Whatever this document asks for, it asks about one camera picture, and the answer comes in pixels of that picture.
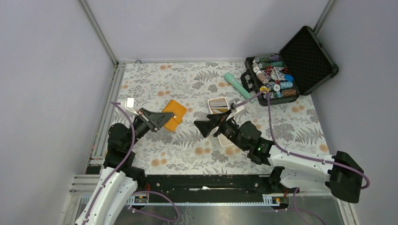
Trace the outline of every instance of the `small white box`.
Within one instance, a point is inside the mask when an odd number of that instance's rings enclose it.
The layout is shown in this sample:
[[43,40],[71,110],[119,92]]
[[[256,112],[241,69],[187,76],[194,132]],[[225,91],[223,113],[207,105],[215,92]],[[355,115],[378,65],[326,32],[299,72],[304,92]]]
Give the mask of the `small white box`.
[[[230,105],[228,104],[228,100],[226,99],[226,97],[212,98],[212,99],[209,99],[207,101],[207,106],[209,106],[209,111],[210,111],[211,114],[214,114],[214,113],[212,112],[212,110],[210,108],[210,101],[212,101],[212,100],[221,100],[221,99],[225,100],[228,109],[230,109]],[[217,138],[218,138],[218,142],[220,143],[220,145],[222,147],[227,147],[227,146],[234,145],[234,143],[232,143],[230,140],[228,140],[228,138],[226,138],[223,134],[218,135]]]
[[134,98],[133,98],[133,97],[131,97],[131,98],[128,97],[128,98],[127,98],[125,108],[126,108],[126,109],[132,109],[132,108],[134,108]]

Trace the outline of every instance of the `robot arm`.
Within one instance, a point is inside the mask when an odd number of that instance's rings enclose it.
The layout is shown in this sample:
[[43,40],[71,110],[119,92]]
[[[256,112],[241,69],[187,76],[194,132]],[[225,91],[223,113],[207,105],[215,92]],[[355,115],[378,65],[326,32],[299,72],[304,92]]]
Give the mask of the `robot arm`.
[[[270,181],[282,188],[315,188],[329,191],[335,197],[350,203],[359,201],[362,177],[350,170],[325,163],[338,162],[363,172],[347,153],[338,151],[335,156],[320,156],[284,148],[287,152],[285,153],[273,141],[261,137],[261,131],[250,121],[239,126],[230,114],[231,110],[209,114],[207,118],[210,120],[197,120],[194,124],[205,138],[218,127],[214,137],[222,134],[241,150],[247,151],[247,157],[252,162],[273,166]],[[316,162],[299,158],[294,153],[321,160]]]
[[[158,131],[173,116],[173,112],[154,113],[144,108],[138,110],[138,116],[135,117],[133,122],[135,128],[134,143],[148,131]],[[128,153],[131,142],[131,128],[127,128],[121,123],[116,123],[109,128],[104,169],[92,198],[76,220],[75,225],[113,225],[128,198],[137,190],[137,181],[141,184],[145,183],[141,182],[141,179],[145,177],[143,176],[144,170],[131,166],[135,157],[135,153],[131,152],[127,160],[103,185],[106,177],[112,173]]]

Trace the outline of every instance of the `case handle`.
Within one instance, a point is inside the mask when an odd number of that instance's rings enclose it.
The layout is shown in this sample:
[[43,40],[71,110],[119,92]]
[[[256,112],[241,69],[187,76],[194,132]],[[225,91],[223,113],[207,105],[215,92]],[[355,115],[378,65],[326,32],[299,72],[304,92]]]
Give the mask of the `case handle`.
[[249,75],[251,72],[250,70],[247,70],[240,76],[240,81],[242,82],[242,86],[246,89],[247,92],[253,91],[253,87],[249,88],[248,80],[246,79],[246,76]]

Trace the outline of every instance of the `poker chip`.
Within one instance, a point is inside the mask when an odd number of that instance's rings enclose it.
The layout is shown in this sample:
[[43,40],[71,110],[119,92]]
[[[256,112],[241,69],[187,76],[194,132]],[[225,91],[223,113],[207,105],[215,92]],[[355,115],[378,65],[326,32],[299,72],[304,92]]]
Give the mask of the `poker chip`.
[[255,62],[266,62],[266,61],[275,61],[275,60],[279,60],[278,54],[261,55],[261,56],[256,56],[254,58]]
[[276,84],[275,82],[268,82],[265,86],[266,88],[273,90],[275,84]]
[[265,69],[266,67],[269,67],[269,66],[271,66],[271,63],[269,63],[269,62],[260,62],[259,63],[260,69]]
[[266,91],[269,92],[269,89],[268,89],[266,86],[261,86],[261,87],[260,87],[260,91],[263,91],[263,90],[266,90]]
[[287,81],[293,81],[293,77],[291,75],[289,75],[289,74],[285,74],[284,78]]
[[291,97],[295,96],[297,94],[295,89],[287,89],[282,91],[282,96],[283,97]]
[[270,92],[270,93],[269,93],[269,98],[270,98],[270,99],[276,98],[275,92]]
[[281,86],[279,84],[275,84],[273,89],[274,91],[279,91],[281,89]]
[[259,81],[260,81],[262,84],[268,83],[269,79],[268,79],[267,75],[265,75],[265,74],[264,74],[263,72],[261,72],[261,71],[258,71],[256,74],[257,74],[257,79],[259,79]]
[[257,73],[258,71],[260,71],[259,67],[253,67],[253,72]]

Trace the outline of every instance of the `orange wallet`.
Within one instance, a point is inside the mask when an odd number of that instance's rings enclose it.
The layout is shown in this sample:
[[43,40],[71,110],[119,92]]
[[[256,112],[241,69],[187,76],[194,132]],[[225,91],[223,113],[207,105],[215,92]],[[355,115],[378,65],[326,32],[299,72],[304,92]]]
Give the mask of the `orange wallet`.
[[162,110],[162,113],[174,113],[172,117],[165,125],[168,131],[173,132],[177,129],[177,126],[183,121],[183,117],[186,113],[186,108],[174,99],[170,100],[166,107]]

